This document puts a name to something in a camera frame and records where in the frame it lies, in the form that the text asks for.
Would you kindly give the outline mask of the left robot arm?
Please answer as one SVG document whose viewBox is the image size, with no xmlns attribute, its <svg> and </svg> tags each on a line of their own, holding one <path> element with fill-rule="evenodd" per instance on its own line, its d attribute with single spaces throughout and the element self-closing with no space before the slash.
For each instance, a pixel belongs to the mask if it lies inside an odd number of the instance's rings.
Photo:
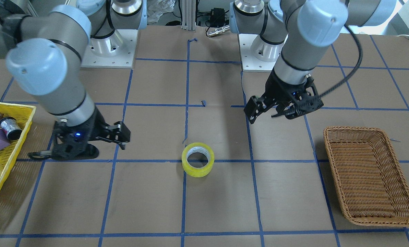
<svg viewBox="0 0 409 247">
<path fill-rule="evenodd" d="M 235 0 L 229 10 L 233 33 L 256 34 L 280 54 L 260 97 L 252 96 L 244 113 L 253 124 L 257 117 L 276 108 L 274 117 L 294 119 L 322 108 L 322 97 L 343 85 L 362 63 L 362 45 L 351 36 L 358 60 L 351 72 L 319 94 L 311 73 L 342 28 L 377 26 L 393 13 L 395 0 Z"/>
</svg>

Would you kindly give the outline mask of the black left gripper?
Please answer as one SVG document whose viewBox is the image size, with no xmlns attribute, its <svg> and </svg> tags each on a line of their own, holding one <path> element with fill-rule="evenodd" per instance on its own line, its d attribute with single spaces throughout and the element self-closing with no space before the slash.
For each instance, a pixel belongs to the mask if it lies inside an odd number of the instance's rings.
<svg viewBox="0 0 409 247">
<path fill-rule="evenodd" d="M 276 114 L 272 118 L 285 116 L 295 119 L 312 113 L 324 105 L 314 85 L 314 78 L 308 74 L 304 82 L 292 85 L 284 82 L 274 71 L 266 81 L 265 91 L 261 97 L 252 96 L 244 107 L 244 113 L 253 125 L 262 113 L 276 107 Z"/>
</svg>

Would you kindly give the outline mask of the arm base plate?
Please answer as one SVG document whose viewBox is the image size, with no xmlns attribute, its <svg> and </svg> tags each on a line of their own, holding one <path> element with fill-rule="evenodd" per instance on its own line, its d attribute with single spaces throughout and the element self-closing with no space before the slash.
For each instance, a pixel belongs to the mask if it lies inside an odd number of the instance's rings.
<svg viewBox="0 0 409 247">
<path fill-rule="evenodd" d="M 138 30 L 115 30 L 107 38 L 92 38 L 81 67 L 132 69 L 138 34 Z"/>
<path fill-rule="evenodd" d="M 238 34 L 242 70 L 244 72 L 271 72 L 276 62 L 262 61 L 256 58 L 250 50 L 257 36 L 256 34 Z"/>
</svg>

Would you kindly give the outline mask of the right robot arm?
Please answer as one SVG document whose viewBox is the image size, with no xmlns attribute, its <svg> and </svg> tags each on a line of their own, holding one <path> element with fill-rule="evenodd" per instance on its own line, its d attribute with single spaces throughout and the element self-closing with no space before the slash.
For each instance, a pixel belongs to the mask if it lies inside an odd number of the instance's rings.
<svg viewBox="0 0 409 247">
<path fill-rule="evenodd" d="M 29 0 L 0 0 L 0 59 L 19 86 L 56 118 L 50 150 L 28 153 L 41 161 L 97 158 L 92 141 L 117 144 L 131 139 L 122 122 L 109 125 L 79 80 L 86 48 L 118 29 L 147 26 L 145 0 L 78 0 L 32 16 Z"/>
</svg>

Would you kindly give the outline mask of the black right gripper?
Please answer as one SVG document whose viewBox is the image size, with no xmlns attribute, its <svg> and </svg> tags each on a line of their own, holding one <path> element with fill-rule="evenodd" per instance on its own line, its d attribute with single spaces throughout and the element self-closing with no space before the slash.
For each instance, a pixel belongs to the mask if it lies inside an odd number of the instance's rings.
<svg viewBox="0 0 409 247">
<path fill-rule="evenodd" d="M 113 125 L 105 122 L 98 108 L 91 117 L 80 125 L 70 127 L 62 121 L 53 127 L 52 159 L 56 161 L 74 161 L 97 158 L 99 149 L 90 142 L 103 141 L 118 144 L 125 150 L 131 140 L 131 132 L 122 121 Z"/>
</svg>

